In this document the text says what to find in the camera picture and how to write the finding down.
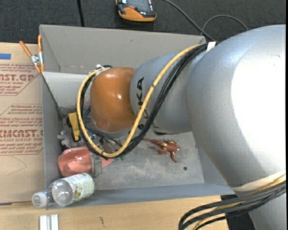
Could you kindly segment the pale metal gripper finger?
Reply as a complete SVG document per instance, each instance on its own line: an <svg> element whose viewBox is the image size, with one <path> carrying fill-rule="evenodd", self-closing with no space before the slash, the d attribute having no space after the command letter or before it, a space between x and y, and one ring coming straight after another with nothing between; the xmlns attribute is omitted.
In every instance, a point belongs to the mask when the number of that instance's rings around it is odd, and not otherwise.
<svg viewBox="0 0 288 230"><path fill-rule="evenodd" d="M90 155L91 159L91 175L97 177L102 174L102 159L96 154L92 153Z"/></svg>

